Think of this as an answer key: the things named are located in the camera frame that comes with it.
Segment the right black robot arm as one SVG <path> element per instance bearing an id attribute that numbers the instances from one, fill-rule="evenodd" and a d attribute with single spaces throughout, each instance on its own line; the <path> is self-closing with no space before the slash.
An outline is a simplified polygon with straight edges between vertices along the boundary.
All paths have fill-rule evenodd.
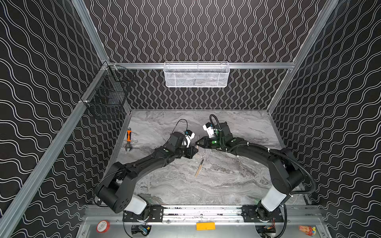
<path id="1" fill-rule="evenodd" d="M 270 174 L 271 188 L 259 201 L 255 214 L 261 221 L 272 219 L 273 213 L 296 194 L 312 194 L 317 184 L 311 174 L 296 160 L 286 148 L 271 149 L 234 137 L 226 122 L 202 126 L 207 136 L 196 145 L 204 149 L 216 149 L 235 156 L 242 156 L 265 165 Z"/>

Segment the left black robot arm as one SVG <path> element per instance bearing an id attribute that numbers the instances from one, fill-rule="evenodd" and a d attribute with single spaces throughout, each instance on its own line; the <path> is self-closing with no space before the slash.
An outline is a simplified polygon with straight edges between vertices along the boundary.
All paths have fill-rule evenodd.
<path id="1" fill-rule="evenodd" d="M 115 162 L 95 189 L 95 196 L 115 213 L 126 211 L 146 219 L 144 211 L 148 203 L 134 195 L 137 182 L 176 159 L 191 159 L 198 153 L 198 149 L 191 145 L 194 137 L 191 130 L 184 133 L 176 131 L 150 155 L 131 163 Z"/>

